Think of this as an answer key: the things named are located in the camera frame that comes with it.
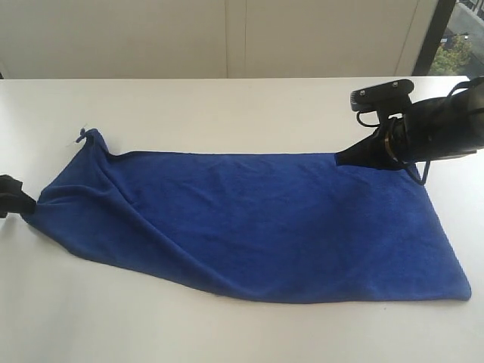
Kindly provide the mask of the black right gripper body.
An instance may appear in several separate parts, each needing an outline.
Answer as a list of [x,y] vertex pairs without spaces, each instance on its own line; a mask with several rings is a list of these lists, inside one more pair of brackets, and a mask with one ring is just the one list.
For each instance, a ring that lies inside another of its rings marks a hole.
[[483,86],[456,85],[445,97],[418,101],[382,137],[396,169],[477,152],[483,148]]

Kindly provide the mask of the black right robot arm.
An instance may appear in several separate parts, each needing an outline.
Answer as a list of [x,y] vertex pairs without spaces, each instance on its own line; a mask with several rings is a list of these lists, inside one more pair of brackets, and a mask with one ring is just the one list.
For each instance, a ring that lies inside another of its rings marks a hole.
[[336,154],[339,166],[399,170],[410,163],[474,154],[483,147],[483,78],[459,82],[444,97],[412,102],[414,83],[399,79],[350,95],[357,116],[376,113],[374,132]]

